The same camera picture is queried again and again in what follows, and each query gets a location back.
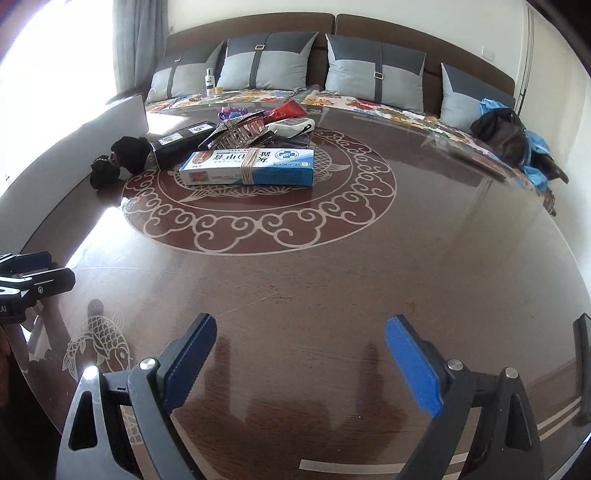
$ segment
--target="black yarn ball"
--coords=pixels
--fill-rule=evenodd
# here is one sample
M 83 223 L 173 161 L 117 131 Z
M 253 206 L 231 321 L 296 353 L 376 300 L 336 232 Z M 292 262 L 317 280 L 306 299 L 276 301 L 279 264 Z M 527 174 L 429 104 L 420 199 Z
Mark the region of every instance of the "black yarn ball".
M 137 175 L 144 171 L 152 145 L 146 138 L 122 137 L 111 146 L 115 163 Z
M 121 169 L 106 155 L 101 155 L 90 166 L 90 186 L 95 190 L 117 181 Z

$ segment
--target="wall outlet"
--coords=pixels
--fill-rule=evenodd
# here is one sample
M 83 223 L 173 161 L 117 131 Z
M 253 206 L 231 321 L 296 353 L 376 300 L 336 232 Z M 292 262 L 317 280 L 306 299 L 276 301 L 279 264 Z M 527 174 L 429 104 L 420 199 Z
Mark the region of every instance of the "wall outlet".
M 495 61 L 495 52 L 486 47 L 482 47 L 482 57 L 488 61 Z

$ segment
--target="gray cushion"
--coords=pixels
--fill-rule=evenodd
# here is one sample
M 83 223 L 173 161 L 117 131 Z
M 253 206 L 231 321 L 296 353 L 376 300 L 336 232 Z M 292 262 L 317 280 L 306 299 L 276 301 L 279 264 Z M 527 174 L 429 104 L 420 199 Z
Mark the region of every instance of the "gray cushion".
M 230 38 L 217 85 L 224 90 L 305 88 L 308 56 L 317 34 L 255 33 Z
M 470 133 L 470 126 L 482 116 L 480 101 L 485 98 L 496 100 L 511 109 L 515 107 L 512 95 L 444 63 L 441 69 L 441 120 L 451 127 Z
M 207 43 L 166 55 L 152 77 L 153 102 L 205 91 L 205 72 L 216 67 L 223 43 Z
M 423 113 L 422 51 L 363 38 L 327 35 L 330 69 L 326 89 Z

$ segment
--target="round table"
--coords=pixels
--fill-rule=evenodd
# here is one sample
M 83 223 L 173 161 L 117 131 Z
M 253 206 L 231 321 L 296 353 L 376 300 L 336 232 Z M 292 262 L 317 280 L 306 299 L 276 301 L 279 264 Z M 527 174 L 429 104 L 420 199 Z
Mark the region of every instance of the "round table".
M 43 301 L 28 343 L 8 329 L 43 409 L 61 430 L 85 366 L 128 369 L 208 312 L 216 346 L 173 414 L 208 478 L 323 479 L 315 469 L 340 464 L 393 472 L 430 420 L 385 344 L 387 319 L 404 314 L 472 371 L 518 370 L 550 477 L 590 430 L 575 422 L 573 321 L 591 311 L 552 218 L 531 192 L 449 157 L 425 132 L 308 110 L 310 189 L 186 187 L 150 170 L 98 194 L 84 181 L 51 213 L 25 251 L 50 251 L 76 286 Z M 161 112 L 171 126 L 158 133 L 217 111 Z

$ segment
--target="brown sofa backrest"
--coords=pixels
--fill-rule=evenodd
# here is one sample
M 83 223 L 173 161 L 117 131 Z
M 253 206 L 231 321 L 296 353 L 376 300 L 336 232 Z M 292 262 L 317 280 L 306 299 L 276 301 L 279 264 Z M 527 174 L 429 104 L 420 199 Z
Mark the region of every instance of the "brown sofa backrest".
M 166 51 L 174 52 L 208 41 L 224 41 L 247 33 L 286 31 L 319 32 L 308 60 L 308 85 L 324 87 L 329 68 L 327 33 L 346 37 L 367 38 L 402 47 L 414 48 L 427 54 L 423 73 L 423 100 L 425 111 L 437 116 L 441 113 L 443 84 L 441 64 L 447 63 L 474 77 L 514 94 L 515 82 L 506 73 L 486 60 L 427 33 L 374 18 L 356 15 L 311 12 L 285 12 L 228 18 L 206 25 L 189 28 L 168 37 Z

